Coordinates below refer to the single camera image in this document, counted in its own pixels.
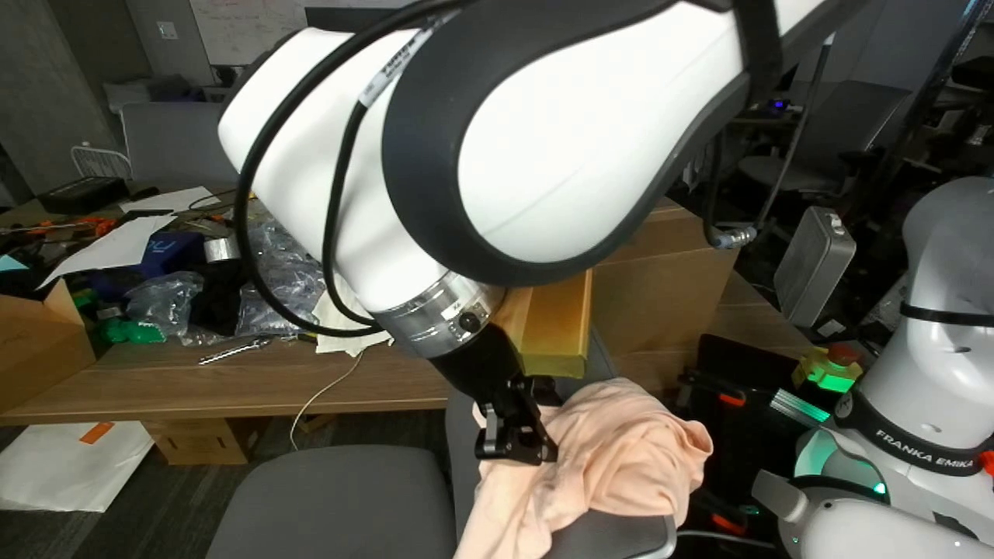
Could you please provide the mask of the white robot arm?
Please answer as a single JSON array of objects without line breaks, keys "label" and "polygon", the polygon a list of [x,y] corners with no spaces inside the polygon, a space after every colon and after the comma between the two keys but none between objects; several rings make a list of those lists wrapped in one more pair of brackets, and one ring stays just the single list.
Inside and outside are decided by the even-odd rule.
[{"label": "white robot arm", "polygon": [[495,323],[585,274],[685,153],[774,93],[852,0],[409,0],[301,28],[234,91],[240,194],[324,264],[335,339],[385,332],[469,395],[480,458],[548,464],[533,381]]}]

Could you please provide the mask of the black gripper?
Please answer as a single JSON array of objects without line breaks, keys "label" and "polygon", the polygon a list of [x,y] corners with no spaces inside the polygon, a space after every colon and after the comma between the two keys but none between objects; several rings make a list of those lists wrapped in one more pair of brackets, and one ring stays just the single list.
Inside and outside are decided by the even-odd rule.
[{"label": "black gripper", "polygon": [[533,381],[499,325],[483,325],[463,348],[435,358],[431,367],[478,407],[483,420],[476,434],[478,458],[539,467],[559,456],[559,445],[539,421]]}]

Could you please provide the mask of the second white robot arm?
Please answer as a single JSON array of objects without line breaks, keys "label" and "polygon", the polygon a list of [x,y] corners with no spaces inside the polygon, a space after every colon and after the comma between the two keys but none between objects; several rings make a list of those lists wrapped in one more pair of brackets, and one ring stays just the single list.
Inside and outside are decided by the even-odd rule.
[{"label": "second white robot arm", "polygon": [[911,289],[875,362],[752,498],[790,559],[994,559],[994,181],[903,219]]}]

